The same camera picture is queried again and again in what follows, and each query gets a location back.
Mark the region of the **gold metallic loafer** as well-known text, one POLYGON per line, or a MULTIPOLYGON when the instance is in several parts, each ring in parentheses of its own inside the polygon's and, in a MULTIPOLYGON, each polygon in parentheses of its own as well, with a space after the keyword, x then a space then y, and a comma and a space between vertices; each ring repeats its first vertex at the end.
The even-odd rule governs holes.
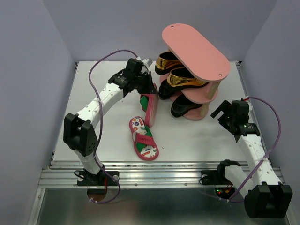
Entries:
POLYGON ((155 72, 158 75, 165 75, 180 67, 183 67, 183 64, 172 52, 163 52, 156 61, 155 72))
POLYGON ((171 70, 166 80, 166 88, 172 91, 201 88, 208 84, 195 78, 185 67, 171 70))

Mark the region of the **black patent loafer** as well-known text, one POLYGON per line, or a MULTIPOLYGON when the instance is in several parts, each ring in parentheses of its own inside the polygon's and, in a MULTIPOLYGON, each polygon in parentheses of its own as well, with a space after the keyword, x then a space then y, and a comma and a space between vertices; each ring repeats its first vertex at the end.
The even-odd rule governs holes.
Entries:
POLYGON ((162 100, 168 99, 171 96, 173 96, 176 92, 179 90, 175 87, 171 86, 167 80, 164 80, 161 82, 161 85, 159 87, 158 95, 162 100))
POLYGON ((190 101, 184 94, 181 94, 172 103, 171 114, 174 117, 178 118, 185 115, 190 110, 197 109, 200 107, 202 107, 202 104, 194 103, 190 101))

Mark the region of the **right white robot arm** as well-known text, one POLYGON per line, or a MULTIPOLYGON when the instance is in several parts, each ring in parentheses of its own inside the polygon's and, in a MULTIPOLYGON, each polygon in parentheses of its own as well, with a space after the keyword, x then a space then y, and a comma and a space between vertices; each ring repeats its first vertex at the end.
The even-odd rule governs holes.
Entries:
POLYGON ((258 126, 249 122, 250 103, 248 98, 229 102, 224 100, 211 114, 219 113, 219 124, 229 131, 246 158, 250 169, 245 174, 240 164, 223 160, 217 167, 216 179, 229 181, 236 191, 228 198, 243 197, 244 207, 250 218, 284 218, 291 202, 293 191, 275 174, 270 162, 269 151, 264 151, 258 126))

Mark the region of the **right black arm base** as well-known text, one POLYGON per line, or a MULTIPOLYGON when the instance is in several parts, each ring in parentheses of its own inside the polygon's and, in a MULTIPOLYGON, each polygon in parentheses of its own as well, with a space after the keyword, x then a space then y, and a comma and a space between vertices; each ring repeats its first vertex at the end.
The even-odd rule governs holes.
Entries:
POLYGON ((225 177, 225 169, 234 165, 240 166, 237 161, 226 159, 218 164, 216 170, 202 170, 199 183, 203 185, 230 185, 231 182, 225 177))

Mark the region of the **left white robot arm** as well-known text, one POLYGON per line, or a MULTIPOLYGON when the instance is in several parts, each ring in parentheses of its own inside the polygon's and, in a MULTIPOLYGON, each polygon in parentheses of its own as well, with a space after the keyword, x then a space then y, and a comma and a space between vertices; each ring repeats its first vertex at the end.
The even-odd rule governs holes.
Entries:
POLYGON ((103 116, 133 90, 139 94, 155 93, 149 71, 151 64, 151 59, 130 58, 126 67, 115 73, 89 104, 64 118, 63 142, 76 153, 89 172, 88 179, 95 185, 104 181, 104 165, 96 154, 101 136, 96 135, 95 128, 102 126, 103 116))

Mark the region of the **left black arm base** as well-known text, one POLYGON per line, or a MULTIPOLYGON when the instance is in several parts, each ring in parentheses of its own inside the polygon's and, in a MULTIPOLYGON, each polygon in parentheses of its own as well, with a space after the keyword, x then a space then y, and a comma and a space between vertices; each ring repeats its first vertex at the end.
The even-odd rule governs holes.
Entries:
POLYGON ((77 177, 77 186, 80 187, 116 187, 117 182, 106 175, 104 172, 100 171, 98 174, 94 175, 86 170, 75 170, 74 175, 77 177))

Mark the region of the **upturned pink sole sandal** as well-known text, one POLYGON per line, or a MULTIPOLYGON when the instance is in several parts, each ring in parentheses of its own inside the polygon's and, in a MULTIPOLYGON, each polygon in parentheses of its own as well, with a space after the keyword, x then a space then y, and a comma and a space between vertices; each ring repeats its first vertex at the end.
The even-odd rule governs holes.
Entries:
POLYGON ((140 95, 140 104, 142 110, 145 112, 145 125, 152 127, 155 122, 156 111, 158 108, 158 89, 156 84, 154 84, 155 93, 142 94, 140 95))

